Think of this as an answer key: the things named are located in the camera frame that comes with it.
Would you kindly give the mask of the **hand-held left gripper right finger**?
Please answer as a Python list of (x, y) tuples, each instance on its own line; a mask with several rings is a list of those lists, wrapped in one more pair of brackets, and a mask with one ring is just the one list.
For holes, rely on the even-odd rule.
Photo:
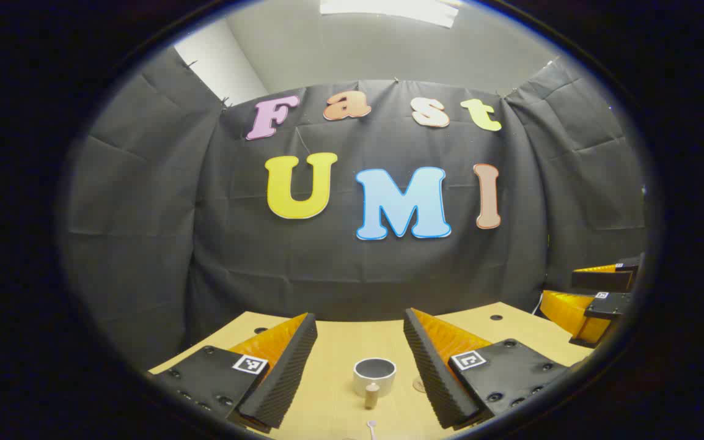
[(413, 307), (403, 333), (439, 425), (455, 431), (508, 412), (576, 369), (517, 339), (489, 342)]

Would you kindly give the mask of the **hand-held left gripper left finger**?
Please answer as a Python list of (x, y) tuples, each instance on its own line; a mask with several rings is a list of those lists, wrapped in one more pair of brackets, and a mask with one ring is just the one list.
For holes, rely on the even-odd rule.
[(151, 379), (201, 417), (269, 433), (290, 409), (317, 337), (315, 315), (302, 313), (231, 348), (205, 345)]

